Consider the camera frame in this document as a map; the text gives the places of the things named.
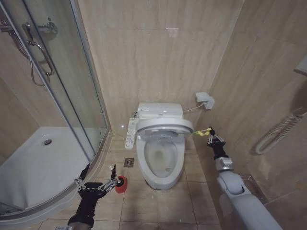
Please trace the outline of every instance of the red object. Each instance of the red object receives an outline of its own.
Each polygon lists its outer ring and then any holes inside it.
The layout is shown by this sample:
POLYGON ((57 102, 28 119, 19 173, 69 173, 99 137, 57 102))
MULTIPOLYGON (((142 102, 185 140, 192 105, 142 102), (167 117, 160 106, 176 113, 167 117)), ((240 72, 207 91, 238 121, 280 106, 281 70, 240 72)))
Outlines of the red object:
POLYGON ((119 176, 118 178, 121 183, 115 186, 115 191, 117 193, 124 193, 127 189, 127 179, 124 176, 119 176))

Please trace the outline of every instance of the water supply hose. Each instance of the water supply hose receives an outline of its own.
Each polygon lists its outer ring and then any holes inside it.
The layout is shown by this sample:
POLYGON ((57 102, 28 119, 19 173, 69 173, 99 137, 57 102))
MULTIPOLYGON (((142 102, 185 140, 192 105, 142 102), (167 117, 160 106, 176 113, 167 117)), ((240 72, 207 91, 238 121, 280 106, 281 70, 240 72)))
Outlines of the water supply hose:
POLYGON ((273 128, 263 139, 259 141, 259 143, 255 147, 255 151, 257 154, 261 155, 270 151, 275 145, 278 144, 298 123, 302 121, 302 118, 305 114, 302 115, 294 115, 286 117, 282 120, 275 128, 273 128), (273 140, 262 150, 262 146, 272 137, 273 140))

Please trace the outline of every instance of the shower handle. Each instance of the shower handle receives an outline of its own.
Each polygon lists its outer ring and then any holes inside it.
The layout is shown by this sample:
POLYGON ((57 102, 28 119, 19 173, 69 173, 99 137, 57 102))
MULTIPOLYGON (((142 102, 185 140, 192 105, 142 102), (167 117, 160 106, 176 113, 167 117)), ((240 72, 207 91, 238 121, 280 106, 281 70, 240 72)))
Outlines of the shower handle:
POLYGON ((49 76, 51 76, 52 74, 54 74, 54 71, 53 71, 53 68, 52 68, 51 61, 50 61, 50 59, 49 59, 49 57, 48 57, 46 51, 44 50, 44 48, 43 48, 40 44, 38 44, 37 42, 34 42, 34 41, 29 41, 29 40, 28 40, 28 44, 31 45, 31 46, 36 46, 36 47, 38 47, 38 48, 40 49, 40 51, 42 52, 42 54, 43 54, 43 56, 44 56, 44 58, 45 58, 45 60, 46 60, 46 62, 47 62, 47 64, 48 64, 48 66, 49 66, 49 68, 50 68, 50 71, 49 71, 49 72, 45 71, 45 69, 42 68, 43 71, 44 71, 44 73, 46 74, 46 76, 49 77, 49 76))

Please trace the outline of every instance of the wall outlet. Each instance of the wall outlet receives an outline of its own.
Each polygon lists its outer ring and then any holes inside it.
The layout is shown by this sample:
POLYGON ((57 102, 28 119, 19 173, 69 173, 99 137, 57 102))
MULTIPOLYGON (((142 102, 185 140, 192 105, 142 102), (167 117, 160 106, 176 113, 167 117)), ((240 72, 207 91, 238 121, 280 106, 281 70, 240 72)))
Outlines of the wall outlet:
POLYGON ((212 109, 214 105, 214 99, 206 92, 195 93, 197 102, 203 102, 206 109, 212 109))

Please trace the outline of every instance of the toilet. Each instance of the toilet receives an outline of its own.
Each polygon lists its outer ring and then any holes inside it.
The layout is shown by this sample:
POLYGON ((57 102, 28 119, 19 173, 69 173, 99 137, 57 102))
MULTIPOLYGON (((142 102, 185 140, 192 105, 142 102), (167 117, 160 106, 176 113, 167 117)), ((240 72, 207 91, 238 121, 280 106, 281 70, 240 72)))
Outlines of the toilet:
POLYGON ((181 176, 185 136, 192 123, 183 119, 177 103, 140 103, 137 112, 136 151, 139 168, 153 189, 168 189, 181 176))

